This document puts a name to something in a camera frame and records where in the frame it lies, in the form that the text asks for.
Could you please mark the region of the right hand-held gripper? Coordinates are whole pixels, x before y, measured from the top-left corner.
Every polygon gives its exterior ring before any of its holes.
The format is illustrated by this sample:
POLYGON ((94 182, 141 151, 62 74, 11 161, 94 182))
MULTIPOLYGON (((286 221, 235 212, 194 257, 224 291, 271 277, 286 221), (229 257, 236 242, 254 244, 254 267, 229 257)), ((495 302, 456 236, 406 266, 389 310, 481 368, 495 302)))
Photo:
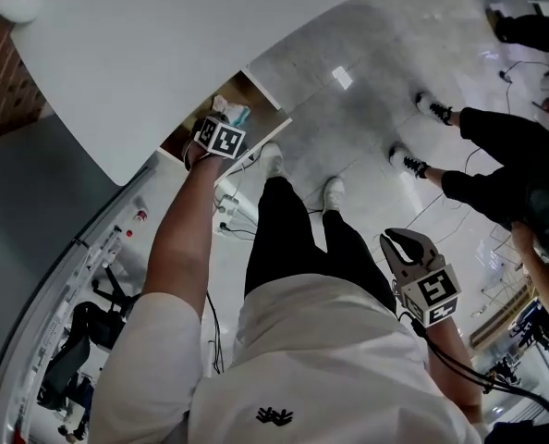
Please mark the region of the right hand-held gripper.
POLYGON ((430 238, 407 228, 388 228, 380 236, 380 246, 402 306, 424 327, 455 313, 461 287, 453 266, 430 238))

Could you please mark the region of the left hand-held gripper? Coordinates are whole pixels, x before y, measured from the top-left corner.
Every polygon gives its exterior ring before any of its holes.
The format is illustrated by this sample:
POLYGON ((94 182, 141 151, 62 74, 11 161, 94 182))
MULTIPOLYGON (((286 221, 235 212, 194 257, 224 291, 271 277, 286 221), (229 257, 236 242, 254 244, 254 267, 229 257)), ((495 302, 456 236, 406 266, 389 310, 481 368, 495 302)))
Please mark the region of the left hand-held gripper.
POLYGON ((246 132, 230 125, 228 118, 222 113, 197 119, 192 135, 193 140, 207 153, 231 160, 238 158, 246 138, 246 132))

